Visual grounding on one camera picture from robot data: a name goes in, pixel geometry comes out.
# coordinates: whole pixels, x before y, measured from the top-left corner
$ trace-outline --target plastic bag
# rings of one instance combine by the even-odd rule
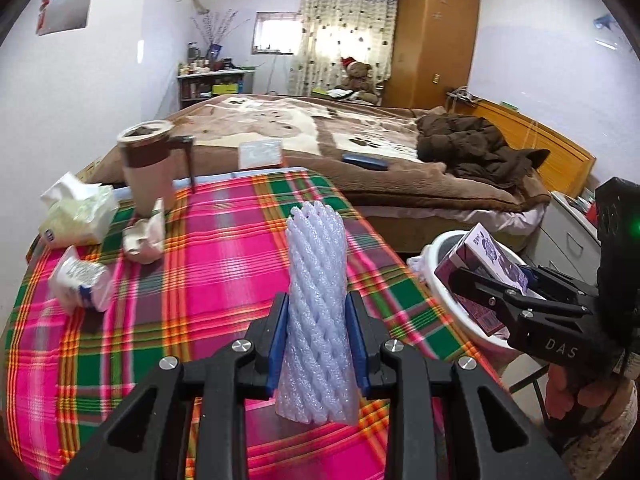
[[[40,236],[51,249],[101,244],[118,210],[111,186],[100,186],[83,200],[62,198],[40,225]]]

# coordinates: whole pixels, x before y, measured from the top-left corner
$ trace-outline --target wooden wardrobe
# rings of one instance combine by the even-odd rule
[[[398,0],[391,65],[382,105],[429,109],[466,86],[480,0]]]

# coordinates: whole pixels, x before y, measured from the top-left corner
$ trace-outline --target brown blanket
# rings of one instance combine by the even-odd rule
[[[219,96],[178,112],[169,120],[175,135],[194,135],[194,168],[199,175],[238,170],[240,142],[282,139],[286,164],[329,178],[353,205],[494,209],[521,212],[550,201],[539,176],[531,172],[507,192],[446,173],[442,162],[418,160],[416,119],[424,110],[365,107],[317,98]],[[388,162],[388,171],[346,164],[346,152],[365,153]],[[175,152],[175,178],[187,174],[184,156]],[[90,172],[88,182],[124,181],[117,148]]]
[[[483,117],[426,115],[417,121],[418,158],[441,161],[460,178],[517,188],[524,176],[542,165],[549,150],[514,150],[501,131]]]

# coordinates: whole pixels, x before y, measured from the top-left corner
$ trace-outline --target drawer cabinet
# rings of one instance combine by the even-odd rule
[[[563,274],[595,285],[600,266],[596,229],[568,205],[564,195],[552,193],[540,229],[532,237],[526,256],[535,265],[556,268]]]

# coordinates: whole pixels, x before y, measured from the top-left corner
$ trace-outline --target table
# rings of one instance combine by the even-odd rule
[[[55,478],[111,410],[166,355],[209,356],[265,316],[289,285],[285,237],[293,206],[321,200],[344,219],[349,287],[392,337],[429,356],[475,357],[451,319],[398,256],[323,176],[302,168],[241,172],[177,191],[166,222],[164,257],[140,266],[122,257],[122,230],[134,221],[122,202],[101,246],[79,248],[107,265],[116,294],[105,314],[67,317],[47,278],[62,251],[38,244],[6,331],[6,432],[39,479]],[[193,477],[199,405],[191,428]],[[442,417],[436,411],[436,421]],[[388,407],[361,401],[357,428],[304,426],[276,416],[273,399],[248,402],[247,456],[253,480],[382,477]]]

